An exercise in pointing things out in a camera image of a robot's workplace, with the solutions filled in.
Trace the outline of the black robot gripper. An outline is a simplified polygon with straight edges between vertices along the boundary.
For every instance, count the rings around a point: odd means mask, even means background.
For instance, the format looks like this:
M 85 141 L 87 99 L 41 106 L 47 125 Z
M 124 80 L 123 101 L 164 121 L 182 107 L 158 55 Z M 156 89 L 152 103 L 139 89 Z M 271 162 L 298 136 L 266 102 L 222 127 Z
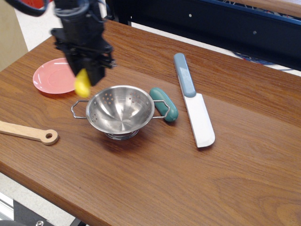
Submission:
M 85 68 L 91 86 L 104 76 L 105 68 L 116 66 L 111 56 L 113 47 L 104 40 L 104 19 L 99 8 L 55 9 L 62 28 L 51 31 L 56 47 L 61 50 L 76 77 Z

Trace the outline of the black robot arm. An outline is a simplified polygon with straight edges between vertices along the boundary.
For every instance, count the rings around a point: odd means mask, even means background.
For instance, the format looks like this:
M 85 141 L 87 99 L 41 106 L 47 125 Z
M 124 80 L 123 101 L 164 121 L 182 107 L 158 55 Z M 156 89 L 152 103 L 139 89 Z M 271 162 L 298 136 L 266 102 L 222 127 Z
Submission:
M 103 38 L 105 20 L 99 5 L 98 0 L 56 0 L 55 15 L 62 28 L 51 31 L 74 75 L 85 69 L 92 86 L 105 76 L 107 68 L 116 65 L 113 47 Z

